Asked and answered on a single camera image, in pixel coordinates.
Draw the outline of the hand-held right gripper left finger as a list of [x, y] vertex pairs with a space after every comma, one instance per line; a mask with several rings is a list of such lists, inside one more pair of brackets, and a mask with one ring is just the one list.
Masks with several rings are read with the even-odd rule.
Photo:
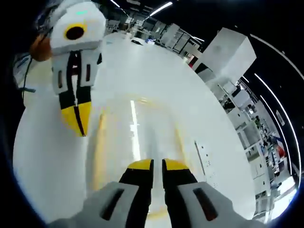
[[53, 228], [143, 228], [152, 200], [154, 160], [131, 163], [118, 182], [88, 197], [82, 210], [51, 223]]

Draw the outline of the person's left hand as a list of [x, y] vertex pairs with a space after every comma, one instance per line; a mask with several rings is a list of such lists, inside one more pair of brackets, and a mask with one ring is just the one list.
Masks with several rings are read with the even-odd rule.
[[50, 59], [52, 52], [49, 37], [43, 38], [43, 35], [37, 36], [36, 40], [30, 46], [29, 53], [31, 57], [38, 62]]

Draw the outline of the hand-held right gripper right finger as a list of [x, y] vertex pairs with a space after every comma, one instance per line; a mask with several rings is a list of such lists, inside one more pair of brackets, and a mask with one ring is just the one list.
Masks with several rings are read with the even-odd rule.
[[198, 182], [180, 161], [162, 160], [162, 182], [173, 228], [264, 227], [237, 214], [230, 199], [206, 182]]

